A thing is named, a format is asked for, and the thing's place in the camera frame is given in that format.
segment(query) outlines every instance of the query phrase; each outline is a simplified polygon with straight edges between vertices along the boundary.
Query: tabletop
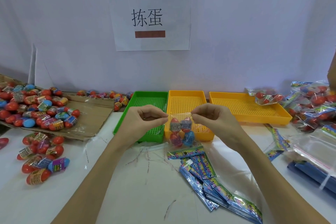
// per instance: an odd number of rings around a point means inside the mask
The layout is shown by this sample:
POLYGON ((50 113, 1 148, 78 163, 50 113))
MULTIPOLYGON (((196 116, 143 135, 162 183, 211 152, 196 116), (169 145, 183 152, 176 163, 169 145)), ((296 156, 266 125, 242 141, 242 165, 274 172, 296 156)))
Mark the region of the tabletop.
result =
MULTIPOLYGON (((97 136, 87 142, 67 140, 63 155, 70 158, 69 167, 37 186, 25 183, 27 175, 21 173, 23 162, 16 160, 17 153, 24 148, 22 139, 29 132, 16 128, 2 135, 10 142, 0 151, 0 222, 49 224, 78 188, 107 143, 113 140, 112 131, 121 115, 112 113, 97 136)), ((272 143, 271 133, 262 124, 242 124, 242 127, 262 150, 272 143)), ((274 127, 279 128, 284 137, 296 133, 290 125, 274 127)), ((220 182, 231 192, 258 205, 264 223, 274 223, 241 156, 217 137, 213 142, 205 143, 204 148, 220 182)), ((289 161, 281 155, 272 163, 305 200, 329 222, 336 223, 335 199, 288 170, 289 161)), ((179 174, 179 166, 179 160, 165 159, 163 144, 132 146, 114 171, 97 223, 249 223, 221 207, 209 212, 179 174)))

